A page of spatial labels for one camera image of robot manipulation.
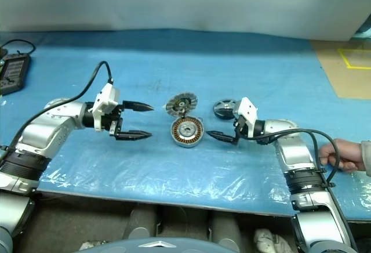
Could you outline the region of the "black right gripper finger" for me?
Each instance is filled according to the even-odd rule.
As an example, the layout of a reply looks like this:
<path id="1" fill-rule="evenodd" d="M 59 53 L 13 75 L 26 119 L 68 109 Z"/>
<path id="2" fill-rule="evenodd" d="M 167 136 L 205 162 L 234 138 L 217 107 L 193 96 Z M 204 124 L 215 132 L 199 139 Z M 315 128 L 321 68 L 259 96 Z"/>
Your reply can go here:
<path id="1" fill-rule="evenodd" d="M 235 143 L 235 138 L 230 135 L 226 135 L 223 132 L 220 131 L 206 131 L 206 133 L 211 136 L 212 138 L 219 140 L 221 142 L 226 142 L 226 143 Z"/>

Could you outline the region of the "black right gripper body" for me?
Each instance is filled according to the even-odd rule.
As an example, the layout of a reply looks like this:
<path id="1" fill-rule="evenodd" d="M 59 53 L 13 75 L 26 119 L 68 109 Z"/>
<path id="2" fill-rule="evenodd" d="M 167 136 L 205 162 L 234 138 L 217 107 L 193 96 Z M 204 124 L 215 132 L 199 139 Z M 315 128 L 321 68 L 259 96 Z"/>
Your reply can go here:
<path id="1" fill-rule="evenodd" d="M 246 119 L 243 116 L 239 116 L 235 119 L 234 123 L 235 136 L 232 140 L 232 144 L 237 145 L 240 139 L 247 140 L 249 128 L 246 124 Z"/>

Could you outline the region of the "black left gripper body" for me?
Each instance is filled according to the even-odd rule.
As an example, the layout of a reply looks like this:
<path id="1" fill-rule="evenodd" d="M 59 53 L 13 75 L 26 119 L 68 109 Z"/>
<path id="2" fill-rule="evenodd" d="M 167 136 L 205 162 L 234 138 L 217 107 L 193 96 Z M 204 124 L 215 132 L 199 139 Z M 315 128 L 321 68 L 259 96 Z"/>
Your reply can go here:
<path id="1" fill-rule="evenodd" d="M 116 140 L 124 140 L 123 133 L 121 132 L 123 105 L 117 105 L 112 112 L 105 114 L 101 117 L 101 128 L 108 131 L 110 136 Z"/>

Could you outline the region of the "person's bare hand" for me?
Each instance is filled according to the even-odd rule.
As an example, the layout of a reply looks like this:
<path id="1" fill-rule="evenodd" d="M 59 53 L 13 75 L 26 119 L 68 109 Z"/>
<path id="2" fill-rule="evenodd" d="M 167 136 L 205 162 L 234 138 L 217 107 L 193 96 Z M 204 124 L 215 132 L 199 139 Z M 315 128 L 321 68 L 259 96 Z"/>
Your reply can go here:
<path id="1" fill-rule="evenodd" d="M 335 139 L 334 143 L 338 148 L 340 156 L 339 169 L 344 172 L 365 171 L 360 143 L 343 139 Z M 319 149 L 319 159 L 322 165 L 329 164 L 335 166 L 336 153 L 331 143 Z"/>

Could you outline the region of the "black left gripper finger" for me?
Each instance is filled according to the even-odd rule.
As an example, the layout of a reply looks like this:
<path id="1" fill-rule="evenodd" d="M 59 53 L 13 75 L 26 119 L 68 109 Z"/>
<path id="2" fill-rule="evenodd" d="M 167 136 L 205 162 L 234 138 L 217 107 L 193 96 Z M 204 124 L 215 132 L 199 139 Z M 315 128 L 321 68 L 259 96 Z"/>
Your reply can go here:
<path id="1" fill-rule="evenodd" d="M 128 100 L 123 101 L 123 108 L 133 110 L 133 111 L 140 111 L 140 112 L 154 110 L 154 108 L 150 106 L 149 104 L 145 104 L 142 102 L 128 101 Z"/>
<path id="2" fill-rule="evenodd" d="M 152 136 L 152 133 L 146 132 L 146 131 L 125 131 L 125 132 L 118 132 L 115 134 L 116 140 L 140 140 L 140 139 L 145 139 L 149 138 Z"/>

